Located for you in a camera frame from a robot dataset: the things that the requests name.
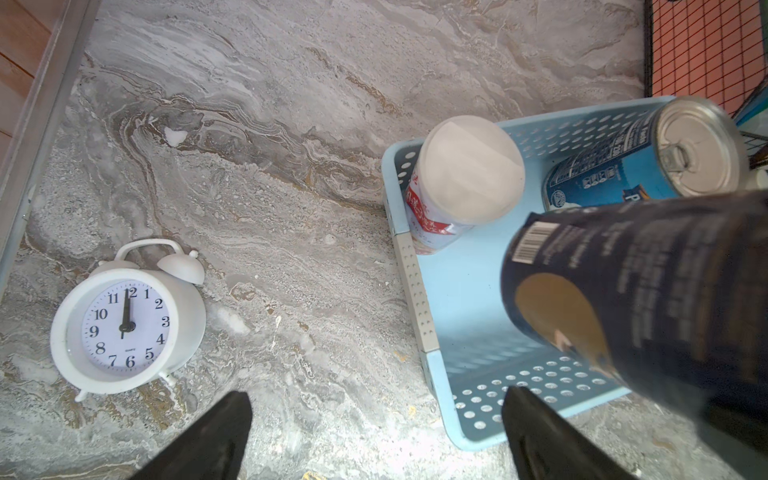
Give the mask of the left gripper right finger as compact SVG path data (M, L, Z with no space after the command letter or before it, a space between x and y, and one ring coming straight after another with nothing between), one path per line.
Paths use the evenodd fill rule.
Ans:
M507 390L501 418L521 479L633 477L525 387Z

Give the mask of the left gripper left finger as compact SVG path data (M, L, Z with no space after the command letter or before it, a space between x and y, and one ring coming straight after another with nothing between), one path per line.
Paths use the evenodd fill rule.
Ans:
M231 391L138 470L135 479L236 479L253 413L245 392Z

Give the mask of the light blue plastic basket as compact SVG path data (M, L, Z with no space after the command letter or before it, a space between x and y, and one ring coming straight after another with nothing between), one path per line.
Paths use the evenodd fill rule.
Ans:
M525 164L520 203L432 255L417 253L405 202L422 141L402 141L385 151L384 204L410 320L426 383L458 448L479 451L505 440L501 409L511 387L530 389L564 417L626 394L513 325L502 303L501 265L527 216L543 211L541 186L554 165L664 104L662 97L644 98L503 121Z

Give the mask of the blue can silver lid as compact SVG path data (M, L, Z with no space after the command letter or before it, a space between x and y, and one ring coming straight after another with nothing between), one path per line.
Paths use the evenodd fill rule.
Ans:
M501 267L515 325L767 475L767 194L531 214Z
M733 193L749 160L717 104L678 97L555 165L542 186L548 211Z

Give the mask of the white lid red can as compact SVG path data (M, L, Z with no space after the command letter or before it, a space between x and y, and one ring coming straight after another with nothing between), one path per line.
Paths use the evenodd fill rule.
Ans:
M431 255L522 199L525 166L515 141L472 115L449 118L424 141L404 192L414 249Z

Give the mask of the white alarm clock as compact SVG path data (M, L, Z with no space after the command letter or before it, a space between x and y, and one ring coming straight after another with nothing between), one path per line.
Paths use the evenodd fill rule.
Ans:
M51 325L51 355L76 402L155 380L175 385L205 333L204 280L198 251L170 239L135 240L100 262Z

